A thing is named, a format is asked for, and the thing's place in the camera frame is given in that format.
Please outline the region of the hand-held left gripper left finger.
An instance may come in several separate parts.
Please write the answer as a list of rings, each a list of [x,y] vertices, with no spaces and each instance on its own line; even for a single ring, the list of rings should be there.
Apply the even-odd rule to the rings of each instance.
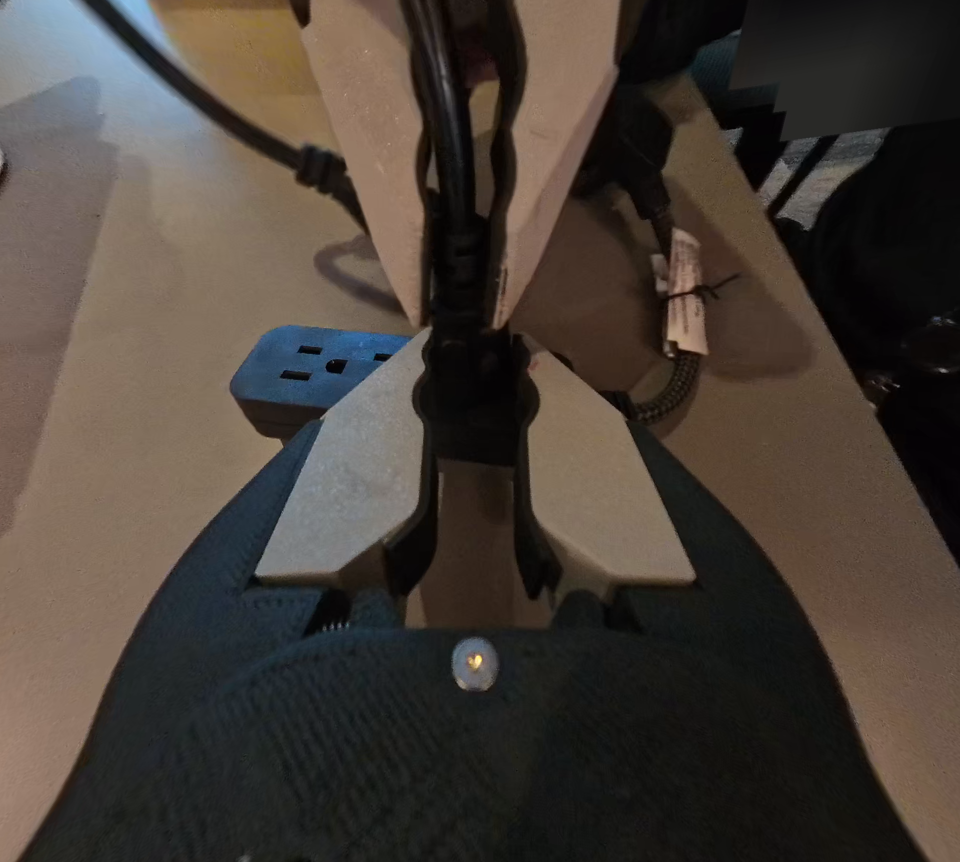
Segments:
[[[436,458],[415,398],[420,331],[320,422],[256,567],[265,587],[407,596],[437,547]]]

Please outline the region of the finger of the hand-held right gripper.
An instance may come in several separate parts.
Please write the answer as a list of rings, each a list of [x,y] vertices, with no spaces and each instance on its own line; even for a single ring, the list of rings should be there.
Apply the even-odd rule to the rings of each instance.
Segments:
[[[304,46],[391,289],[428,319],[424,202],[415,161],[423,118],[398,0],[309,0]]]
[[[532,280],[617,76],[620,0],[489,0],[499,78],[490,142],[487,323]]]

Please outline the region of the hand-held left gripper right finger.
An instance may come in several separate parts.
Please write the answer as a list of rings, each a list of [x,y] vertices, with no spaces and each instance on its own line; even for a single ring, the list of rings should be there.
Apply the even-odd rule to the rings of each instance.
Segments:
[[[514,552],[529,598],[683,588],[695,569],[627,419],[540,345],[518,345]]]

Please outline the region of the black power strip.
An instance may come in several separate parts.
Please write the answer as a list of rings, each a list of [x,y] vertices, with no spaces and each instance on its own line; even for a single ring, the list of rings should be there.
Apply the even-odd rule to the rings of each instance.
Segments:
[[[412,338],[335,328],[284,326],[259,338],[229,393],[261,436],[286,442],[322,418]],[[427,341],[410,402],[438,458],[513,468],[525,408],[523,358],[506,331]]]

